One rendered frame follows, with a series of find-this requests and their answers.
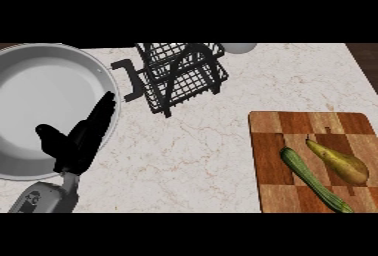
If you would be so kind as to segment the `yellow-green pear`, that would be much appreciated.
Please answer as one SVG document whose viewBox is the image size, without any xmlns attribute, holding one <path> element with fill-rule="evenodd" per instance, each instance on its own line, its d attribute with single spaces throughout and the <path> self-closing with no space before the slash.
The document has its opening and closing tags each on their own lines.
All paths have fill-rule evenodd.
<svg viewBox="0 0 378 256">
<path fill-rule="evenodd" d="M 325 147 L 312 139 L 306 139 L 306 145 L 325 165 L 349 184 L 360 185 L 368 181 L 369 169 L 357 157 Z"/>
</svg>

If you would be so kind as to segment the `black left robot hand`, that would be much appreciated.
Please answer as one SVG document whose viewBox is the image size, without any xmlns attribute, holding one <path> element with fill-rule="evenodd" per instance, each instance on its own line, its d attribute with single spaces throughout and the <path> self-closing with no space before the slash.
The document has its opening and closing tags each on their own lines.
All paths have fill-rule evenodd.
<svg viewBox="0 0 378 256">
<path fill-rule="evenodd" d="M 55 161 L 53 171 L 81 175 L 93 162 L 115 112 L 115 94 L 108 91 L 102 96 L 89 117 L 74 126 L 65 135 L 53 126 L 40 124 L 36 133 L 42 141 L 42 150 Z"/>
</svg>

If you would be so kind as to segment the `large grey frying pan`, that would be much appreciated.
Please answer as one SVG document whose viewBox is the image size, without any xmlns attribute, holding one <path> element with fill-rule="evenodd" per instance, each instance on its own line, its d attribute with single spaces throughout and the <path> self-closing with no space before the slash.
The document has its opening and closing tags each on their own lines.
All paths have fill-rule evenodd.
<svg viewBox="0 0 378 256">
<path fill-rule="evenodd" d="M 53 43 L 0 50 L 0 179 L 56 175 L 36 127 L 47 124 L 68 133 L 108 92 L 118 92 L 114 76 L 83 50 Z"/>
</svg>

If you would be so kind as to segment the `white round bowl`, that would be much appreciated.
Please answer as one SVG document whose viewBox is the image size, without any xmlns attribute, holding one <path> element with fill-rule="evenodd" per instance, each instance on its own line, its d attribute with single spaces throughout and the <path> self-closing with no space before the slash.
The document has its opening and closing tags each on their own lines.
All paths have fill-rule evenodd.
<svg viewBox="0 0 378 256">
<path fill-rule="evenodd" d="M 231 54 L 248 53 L 257 46 L 256 43 L 223 43 L 225 51 Z"/>
</svg>

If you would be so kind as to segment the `wooden cutting board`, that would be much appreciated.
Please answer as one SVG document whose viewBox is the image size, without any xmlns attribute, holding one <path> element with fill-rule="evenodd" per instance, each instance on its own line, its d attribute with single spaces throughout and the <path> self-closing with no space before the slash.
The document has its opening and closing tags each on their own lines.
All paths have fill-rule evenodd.
<svg viewBox="0 0 378 256">
<path fill-rule="evenodd" d="M 293 173 L 279 151 L 295 150 L 325 187 L 357 213 L 378 213 L 378 136 L 368 117 L 350 112 L 253 111 L 248 114 L 260 208 L 264 213 L 326 213 L 329 208 Z M 368 181 L 346 183 L 306 145 L 313 140 L 356 156 L 368 166 Z"/>
</svg>

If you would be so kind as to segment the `green zucchini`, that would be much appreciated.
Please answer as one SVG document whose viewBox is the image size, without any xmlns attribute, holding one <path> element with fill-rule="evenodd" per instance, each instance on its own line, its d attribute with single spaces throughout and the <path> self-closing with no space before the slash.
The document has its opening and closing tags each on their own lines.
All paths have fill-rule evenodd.
<svg viewBox="0 0 378 256">
<path fill-rule="evenodd" d="M 335 213 L 353 213 L 353 209 L 346 201 L 329 191 L 312 173 L 298 153 L 290 147 L 279 151 L 281 160 L 301 181 L 309 186 L 319 200 Z"/>
</svg>

